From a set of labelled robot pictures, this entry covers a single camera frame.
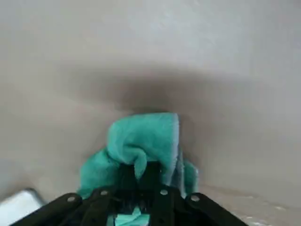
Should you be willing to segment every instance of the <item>gray surface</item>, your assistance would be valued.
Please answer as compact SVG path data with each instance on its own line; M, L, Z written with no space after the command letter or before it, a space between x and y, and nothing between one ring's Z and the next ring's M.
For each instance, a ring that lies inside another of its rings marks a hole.
M0 1L0 194L74 191L114 120L170 110L204 183L300 207L300 20L296 0Z

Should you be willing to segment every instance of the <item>teal cloth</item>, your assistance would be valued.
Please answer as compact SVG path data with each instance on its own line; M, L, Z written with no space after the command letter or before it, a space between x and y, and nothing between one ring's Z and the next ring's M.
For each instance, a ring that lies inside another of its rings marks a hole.
M179 118L175 113L128 116L113 123L107 146L81 167L78 193L87 198L98 187L112 186L121 163L134 165L139 180L147 161L161 163L161 182L178 187L181 195L197 191L198 170L183 160L179 149ZM118 215L117 226L147 225L149 216L136 208L132 215Z

